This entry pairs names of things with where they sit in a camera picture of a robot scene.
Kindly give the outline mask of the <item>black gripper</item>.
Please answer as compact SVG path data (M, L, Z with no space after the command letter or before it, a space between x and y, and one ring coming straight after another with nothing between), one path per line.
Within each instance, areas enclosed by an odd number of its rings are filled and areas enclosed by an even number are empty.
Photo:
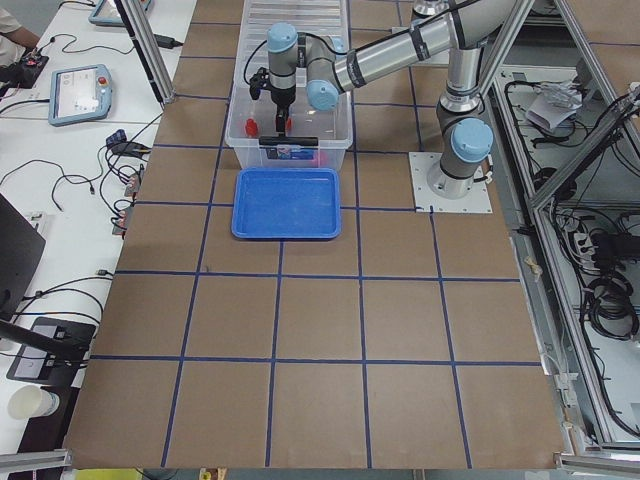
M283 114L285 114L284 134L289 135L291 132L289 108L296 99L295 75L280 76L266 67L260 67L249 79L249 94L251 99L257 101L263 90L270 92L271 100L277 107L275 116L275 130L277 135L283 135Z

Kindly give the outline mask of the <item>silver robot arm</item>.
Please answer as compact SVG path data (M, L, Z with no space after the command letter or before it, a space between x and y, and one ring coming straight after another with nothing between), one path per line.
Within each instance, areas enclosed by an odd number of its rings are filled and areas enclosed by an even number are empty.
M349 50L289 23L272 25L263 43L267 66L244 77L252 99L267 91L276 105L276 134L263 138L263 143L280 146L292 141L286 124L296 99L298 71L306 72L310 106L330 111L340 95L446 51L448 78L437 110L444 151L430 168L427 182L441 197L464 197L493 143L492 130L476 114L481 102L479 68L486 39L503 22L507 6L505 1L449 1L432 16L419 17L395 34Z

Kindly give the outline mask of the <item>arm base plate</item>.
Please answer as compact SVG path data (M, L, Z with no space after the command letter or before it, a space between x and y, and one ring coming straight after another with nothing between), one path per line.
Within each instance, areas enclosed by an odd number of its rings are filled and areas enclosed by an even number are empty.
M487 180L480 165L472 178L448 177L439 152L410 152L415 210L425 213L491 214Z

